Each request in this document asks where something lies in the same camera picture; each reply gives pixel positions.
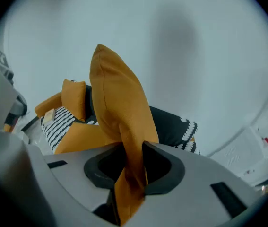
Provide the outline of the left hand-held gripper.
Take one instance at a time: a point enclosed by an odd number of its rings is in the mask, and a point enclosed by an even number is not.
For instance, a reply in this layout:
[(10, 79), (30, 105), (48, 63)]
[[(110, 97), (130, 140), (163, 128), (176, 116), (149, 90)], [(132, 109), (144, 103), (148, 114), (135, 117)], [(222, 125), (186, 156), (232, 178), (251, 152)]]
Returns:
[[(13, 81), (14, 72), (9, 67), (6, 55), (4, 54), (4, 52), (1, 49), (0, 49), (0, 71), (4, 75), (6, 80), (12, 86), (14, 86), (14, 81)], [(11, 108), (10, 112), (8, 113), (7, 118), (5, 120), (5, 124), (7, 124), (9, 126), (15, 125), (17, 120), (19, 119), (19, 117), (26, 115), (27, 110), (28, 110), (27, 102), (26, 102), (25, 98), (17, 90), (16, 90), (16, 92), (17, 92), (17, 98), (15, 99), (15, 101), (12, 105), (12, 108)]]

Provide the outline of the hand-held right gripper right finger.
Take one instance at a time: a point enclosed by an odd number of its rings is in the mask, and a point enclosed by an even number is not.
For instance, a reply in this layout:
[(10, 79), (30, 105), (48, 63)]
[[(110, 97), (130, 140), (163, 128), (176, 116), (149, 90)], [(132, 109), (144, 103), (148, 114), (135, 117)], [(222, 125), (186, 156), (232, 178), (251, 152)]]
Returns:
[(144, 147), (170, 159), (170, 171), (146, 187), (130, 227), (241, 227), (266, 197), (216, 161), (157, 143)]

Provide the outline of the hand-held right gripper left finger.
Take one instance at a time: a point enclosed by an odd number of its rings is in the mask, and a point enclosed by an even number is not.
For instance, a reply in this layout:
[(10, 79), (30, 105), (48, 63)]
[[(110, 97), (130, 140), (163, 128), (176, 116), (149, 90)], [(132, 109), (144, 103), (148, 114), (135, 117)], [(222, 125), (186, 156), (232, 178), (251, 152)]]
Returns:
[(46, 156), (26, 149), (50, 221), (120, 221), (114, 184), (125, 166), (123, 145)]

